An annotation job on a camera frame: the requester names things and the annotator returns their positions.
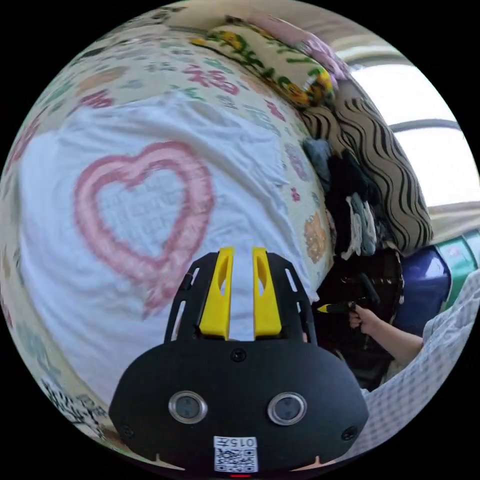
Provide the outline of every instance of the window frame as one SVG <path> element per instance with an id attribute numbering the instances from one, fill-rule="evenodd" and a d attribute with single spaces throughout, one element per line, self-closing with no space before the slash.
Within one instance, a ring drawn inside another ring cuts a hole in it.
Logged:
<path id="1" fill-rule="evenodd" d="M 416 68 L 415 65 L 409 61 L 407 58 L 393 55 L 393 54 L 378 54 L 366 56 L 358 59 L 350 59 L 346 64 L 355 71 L 355 67 L 360 67 L 361 69 L 367 69 L 369 67 L 377 67 L 380 65 L 408 65 L 409 67 Z M 368 96 L 367 92 L 362 88 L 362 92 Z M 460 130 L 460 125 L 458 122 L 453 120 L 444 120 L 440 118 L 422 118 L 419 120 L 410 120 L 403 121 L 401 123 L 394 123 L 388 125 L 394 134 L 399 132 L 407 132 L 409 130 L 419 130 L 419 129 L 453 129 Z"/>

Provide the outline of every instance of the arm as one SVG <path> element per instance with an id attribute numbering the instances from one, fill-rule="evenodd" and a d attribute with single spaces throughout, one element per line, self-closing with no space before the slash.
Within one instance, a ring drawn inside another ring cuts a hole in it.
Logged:
<path id="1" fill-rule="evenodd" d="M 370 335 L 403 366 L 408 365 L 423 347 L 421 337 L 395 328 L 382 321 L 371 310 L 358 305 L 356 311 L 350 313 L 349 319 L 352 328 L 360 326 L 362 333 Z"/>
<path id="2" fill-rule="evenodd" d="M 408 365 L 424 345 L 422 337 L 399 330 L 381 320 L 372 325 L 369 335 L 403 366 Z"/>
<path id="3" fill-rule="evenodd" d="M 425 329 L 429 333 L 415 360 L 365 395 L 370 414 L 367 423 L 350 450 L 337 458 L 337 462 L 386 442 L 429 403 L 460 357 L 479 306 L 480 269 L 467 278 L 455 304 L 427 323 Z"/>

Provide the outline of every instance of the plaid fabric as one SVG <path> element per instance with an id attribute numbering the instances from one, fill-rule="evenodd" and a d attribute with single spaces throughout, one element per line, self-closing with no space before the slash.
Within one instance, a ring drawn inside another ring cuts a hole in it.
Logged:
<path id="1" fill-rule="evenodd" d="M 455 303 L 430 320 L 423 348 L 398 375 L 364 391 L 370 417 L 351 449 L 337 461 L 378 447 L 407 425 L 446 380 L 469 338 L 480 306 L 480 269 L 471 273 Z"/>

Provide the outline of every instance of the bedspread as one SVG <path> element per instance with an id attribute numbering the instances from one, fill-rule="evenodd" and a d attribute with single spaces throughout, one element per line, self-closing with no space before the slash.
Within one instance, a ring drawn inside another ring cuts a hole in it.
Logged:
<path id="1" fill-rule="evenodd" d="M 72 406 L 75 424 L 114 448 L 122 447 L 109 429 L 108 405 L 69 366 L 24 288 L 19 268 L 17 173 L 18 162 L 34 136 L 60 129 L 82 106 L 122 105 L 170 91 L 221 107 L 278 137 L 289 182 L 282 195 L 313 288 L 320 285 L 333 264 L 324 194 L 301 147 L 309 132 L 300 115 L 239 64 L 190 44 L 190 37 L 198 34 L 188 28 L 154 25 L 123 28 L 95 42 L 74 58 L 36 101 L 15 139 L 0 182 L 1 305 L 15 345 L 57 407 L 62 402 Z"/>

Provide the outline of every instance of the hand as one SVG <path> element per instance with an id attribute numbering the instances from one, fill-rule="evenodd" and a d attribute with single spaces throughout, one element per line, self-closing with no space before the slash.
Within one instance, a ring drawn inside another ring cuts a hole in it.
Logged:
<path id="1" fill-rule="evenodd" d="M 375 327 L 382 321 L 371 310 L 356 305 L 355 311 L 349 313 L 350 326 L 356 329 L 360 326 L 363 334 L 371 335 Z"/>

